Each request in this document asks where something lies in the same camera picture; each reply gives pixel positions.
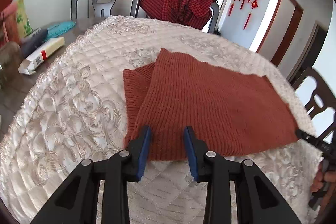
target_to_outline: red plaid shirt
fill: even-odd
[[[140,7],[150,16],[202,30],[211,18],[210,5],[216,0],[141,0]]]

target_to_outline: round table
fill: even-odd
[[[83,29],[79,21],[64,35],[66,42],[69,42],[68,35],[74,38]],[[162,47],[186,52],[200,61],[243,74],[266,75],[288,103],[299,128],[315,135],[294,90],[262,56],[191,27],[111,16],[80,35],[63,54],[53,56],[54,62],[48,68],[38,69],[36,84],[27,90],[24,103],[1,143],[0,196],[21,223],[32,220],[81,160],[103,160],[122,150],[127,131],[122,71],[153,62]],[[309,223],[315,216],[307,206],[309,186],[319,156],[316,149],[298,141],[229,159],[253,160],[300,221]],[[98,221],[102,189],[100,187]],[[128,183],[128,197],[131,222],[201,223],[206,183],[192,180],[187,161],[152,161],[147,163],[141,182]],[[234,189],[231,189],[231,197],[232,222],[236,223]]]
[[[104,19],[105,18],[93,17],[75,20],[76,25],[62,35],[64,37],[65,46],[59,48],[46,62],[42,63],[36,69],[35,74],[22,75],[17,72],[17,75],[13,77],[13,80],[7,83],[3,89],[0,89],[0,142],[3,135],[7,133],[8,127],[13,120],[13,116],[21,107],[27,93],[35,85],[40,74],[44,73],[55,58],[60,56],[65,51],[66,47],[73,43],[79,35],[84,34],[87,29],[92,28],[95,24],[102,22]]]

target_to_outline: orange knit sweater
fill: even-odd
[[[186,157],[183,130],[221,155],[246,155],[297,141],[296,121],[266,76],[243,75],[162,49],[155,63],[124,70],[125,144],[152,129],[151,160]]]

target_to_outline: blue folded cloth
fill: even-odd
[[[49,40],[50,38],[59,37],[60,35],[64,34],[68,30],[70,30],[72,27],[76,25],[73,21],[65,21],[61,23],[57,23],[55,25],[52,25],[48,28],[48,35],[45,38],[44,41]]]

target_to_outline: human hand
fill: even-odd
[[[328,189],[328,192],[325,194],[323,197],[323,200],[321,202],[321,208],[320,208],[320,213],[324,211],[325,207],[329,203],[330,198],[334,194],[336,190],[336,171],[332,172],[326,172],[324,175],[322,173],[322,163],[320,162],[318,171],[316,173],[316,176],[314,178],[313,184],[310,187],[310,190],[312,192],[317,192],[323,187],[323,182],[322,181],[327,181],[331,182],[330,187]]]

